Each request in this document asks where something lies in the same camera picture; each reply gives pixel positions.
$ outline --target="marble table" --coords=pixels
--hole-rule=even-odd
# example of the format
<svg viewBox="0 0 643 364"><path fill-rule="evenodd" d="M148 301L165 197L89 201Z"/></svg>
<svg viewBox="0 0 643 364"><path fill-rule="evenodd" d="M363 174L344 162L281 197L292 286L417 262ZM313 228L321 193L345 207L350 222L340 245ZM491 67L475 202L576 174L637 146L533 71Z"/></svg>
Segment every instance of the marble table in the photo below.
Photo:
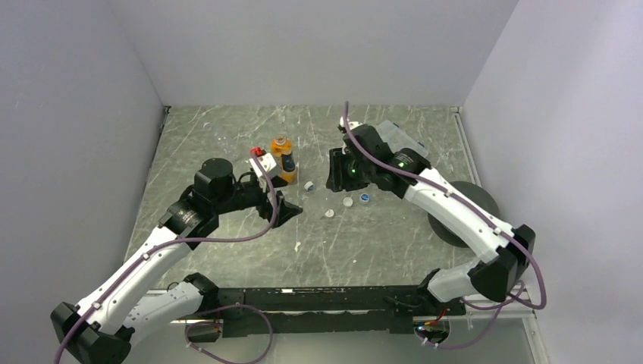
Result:
<svg viewBox="0 0 643 364"><path fill-rule="evenodd" d="M342 105L173 107L149 172L140 212L127 250L134 253L166 208L175 202L203 161L230 160L235 174L249 170L253 146L269 148L286 133L293 141L299 183L281 189L304 213L264 237L246 243L202 243L157 283L165 288L198 271L220 287L304 287L418 284L434 268L470 260L468 249L436 237L426 214L392 193L370 186L362 191L325 189L328 150L341 146L337 122ZM391 120L429 149L428 159L449 181L471 181L457 125L448 107L351 106L350 118L376 125ZM316 189L306 192L312 181ZM342 199L353 197L353 207ZM333 209L335 216L324 213ZM266 220L255 209L221 216L212 236L241 237L260 231Z"/></svg>

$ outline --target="clear plastic bottle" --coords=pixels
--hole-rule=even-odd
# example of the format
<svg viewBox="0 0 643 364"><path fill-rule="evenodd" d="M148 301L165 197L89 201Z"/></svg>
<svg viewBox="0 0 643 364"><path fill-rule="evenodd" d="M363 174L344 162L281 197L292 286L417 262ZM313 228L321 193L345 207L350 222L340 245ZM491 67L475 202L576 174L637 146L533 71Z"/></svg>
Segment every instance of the clear plastic bottle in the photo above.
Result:
<svg viewBox="0 0 643 364"><path fill-rule="evenodd" d="M281 167L279 177L287 184L297 182L297 166L293 157L293 144L285 135L277 136L270 144L270 152Z"/></svg>

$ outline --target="wall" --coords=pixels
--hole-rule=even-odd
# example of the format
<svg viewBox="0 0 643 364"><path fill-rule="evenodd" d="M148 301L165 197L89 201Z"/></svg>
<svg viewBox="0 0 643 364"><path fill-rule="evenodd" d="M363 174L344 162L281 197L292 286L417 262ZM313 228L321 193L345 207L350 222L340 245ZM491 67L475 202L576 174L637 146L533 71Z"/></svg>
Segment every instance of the wall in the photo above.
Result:
<svg viewBox="0 0 643 364"><path fill-rule="evenodd" d="M51 362L49 313L122 262L162 104L103 0L0 2L0 357Z"/></svg>
<svg viewBox="0 0 643 364"><path fill-rule="evenodd" d="M517 0L110 3L166 105L461 105Z"/></svg>
<svg viewBox="0 0 643 364"><path fill-rule="evenodd" d="M643 355L642 24L640 0L522 0L464 105L483 185L538 235L555 363Z"/></svg>

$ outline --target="bottle label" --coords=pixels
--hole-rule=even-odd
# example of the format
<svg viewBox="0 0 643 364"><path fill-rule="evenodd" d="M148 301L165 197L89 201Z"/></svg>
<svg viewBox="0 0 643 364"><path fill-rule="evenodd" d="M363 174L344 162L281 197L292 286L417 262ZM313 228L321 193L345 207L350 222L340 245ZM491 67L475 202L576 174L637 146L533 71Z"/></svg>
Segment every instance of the bottle label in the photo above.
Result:
<svg viewBox="0 0 643 364"><path fill-rule="evenodd" d="M281 167L285 172L295 171L295 159L293 158L293 153L281 155Z"/></svg>

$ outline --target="purple cable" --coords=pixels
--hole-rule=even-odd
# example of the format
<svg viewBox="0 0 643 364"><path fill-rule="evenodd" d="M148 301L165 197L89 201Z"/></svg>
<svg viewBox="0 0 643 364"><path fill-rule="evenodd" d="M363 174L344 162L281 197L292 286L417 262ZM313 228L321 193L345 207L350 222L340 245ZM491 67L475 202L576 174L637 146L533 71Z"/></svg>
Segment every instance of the purple cable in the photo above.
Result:
<svg viewBox="0 0 643 364"><path fill-rule="evenodd" d="M383 169L389 170L389 171L394 172L396 174L399 174L399 175L402 175L402 176L408 177L408 178L413 178L414 180L419 180L420 182L423 182L423 183L425 183L425 184L427 184L429 186L432 186L433 188L441 191L442 193L447 192L447 188L442 187L440 184L436 184L432 180L428 180L428 179L426 179L424 177L418 176L417 174L413 174L413 173L403 171L403 170L398 169L398 168L391 167L390 165L386 165L385 163L379 161L376 157L374 157L374 156L370 155L368 152L366 152L366 150L359 144L357 139L355 139L355 136L353 135L353 132L350 129L350 122L348 121L348 101L346 101L346 105L345 105L344 110L343 110L343 120L344 120L344 123L343 123L344 128L346 129L346 133L347 133L348 137L350 138L350 141L353 142L353 145L369 161L375 163L376 165L382 167ZM487 224L488 227L490 227L491 229L497 228L496 224L494 224L489 217L487 217L485 214L483 214L480 210L478 210L469 201L467 201L466 199L462 198L457 193L454 193L451 196L456 201L462 203L469 210L471 210L473 213L475 213L482 221L485 222L485 224ZM519 243L516 239L514 239L513 237L511 237L509 234L505 233L504 231L502 231L500 233L500 235L502 237L504 237L505 239L507 239L508 241L510 241L513 245L515 245L516 248L518 248L518 250L520 250L520 252L525 255L527 260L529 260L529 264L531 264L532 267L534 267L534 272L536 274L536 280L538 281L538 289L541 291L541 302L538 305L535 305L535 304L533 304L533 303L531 303L529 301L521 300L520 298L513 296L511 293L510 293L510 297L513 298L516 302L520 302L521 304L527 306L530 309L543 309L547 305L547 291L545 290L545 287L544 287L544 279L542 277L541 269L538 266L538 263L536 262L536 260L532 256L532 254L529 253L529 251L524 246L522 246L522 244Z"/></svg>
<svg viewBox="0 0 643 364"><path fill-rule="evenodd" d="M196 325L199 325L199 324L203 323L203 322L195 322L195 323L191 324L190 326L188 326L185 329L185 342L191 348L193 348L194 350L198 350L200 353L204 353L205 355L213 358L214 360L218 360L219 362L222 362L224 364L255 364L255 363L261 361L261 359L263 359L268 354L268 351L270 350L270 347L272 346L272 340L273 340L273 335L274 335L274 332L272 331L272 325L270 325L270 321L268 320L268 317L263 312L261 312L261 310L257 309L256 307L253 307L253 306L243 305L241 303L238 303L236 305L222 306L222 307L218 307L217 309L210 309L208 311L197 312L195 315L206 315L206 314L209 314L209 313L215 313L215 312L223 311L225 309L238 309L238 308L251 309L252 311L257 312L259 314L259 316L261 316L263 321L265 321L266 325L268 326L268 345L266 345L265 350L263 350L263 353L261 355L259 355L257 357L257 359L250 360L249 362L231 362L229 360L226 360L226 359L223 359L223 358L221 358L219 356L216 356L215 354L210 353L209 351L203 349L202 347L192 343L190 341L190 337L188 335L190 333L190 329L193 328Z"/></svg>
<svg viewBox="0 0 643 364"><path fill-rule="evenodd" d="M525 290L525 282L523 282L523 281L518 281L518 282L520 283L520 288L518 289L518 295L520 295ZM460 350L460 349L466 349L467 347L475 345L480 340L482 340L482 338L485 337L485 335L489 332L489 330L491 330L491 327L494 326L494 323L498 319L498 315L500 314L500 311L502 310L503 306L506 306L506 305L510 304L514 300L515 300L514 298L510 298L507 301L501 303L500 305L497 305L499 307L498 307L498 309L496 309L496 312L494 313L494 315L491 316L491 320L489 320L489 322L487 323L487 326L485 326L485 329L482 330L480 332L480 334L478 334L478 336L475 337L475 339L471 340L468 343L458 344L458 345L433 344L431 341L427 341L427 343L432 345L433 348L435 348L435 349L445 349L445 350ZM419 337L420 340L422 340L422 342L424 342L423 337L420 337L417 333L416 333L416 336Z"/></svg>
<svg viewBox="0 0 643 364"><path fill-rule="evenodd" d="M168 246L172 246L174 244L180 244L180 243L240 243L243 241L249 241L249 240L254 240L258 237L261 237L262 235L265 235L272 225L274 225L274 222L277 221L277 193L274 191L274 186L272 185L272 181L270 180L270 176L268 176L268 172L263 169L262 164L259 162L257 159L257 156L254 153L250 153L250 156L252 157L252 160L255 161L255 164L259 167L259 170L262 172L263 177L265 178L266 182L268 183L268 191L270 191L270 197L271 197L271 204L272 204L272 216L270 217L270 222L268 223L268 226L266 226L262 231L250 235L248 237L184 237L180 239L175 239L171 240L165 243L161 243L157 246L154 246L150 250L146 252L147 255L151 256L157 251L167 248ZM134 269L138 267L142 262L145 262L145 259L143 258L143 255L138 257L132 265L127 267L123 274L116 278L114 283L109 286L105 292L96 300L98 304L102 304L105 302L107 297L109 297L116 288L118 288L121 283L125 280L125 278L129 277ZM67 344L69 344L69 340L71 340L71 337L74 336L76 331L78 331L78 328L87 320L87 318L92 315L96 309L94 306L90 306L87 311L74 323L73 326L69 329L67 334L63 337L61 344L58 346L58 349L56 350L56 354L54 356L54 364L60 364L62 353L64 352L64 348L67 347Z"/></svg>

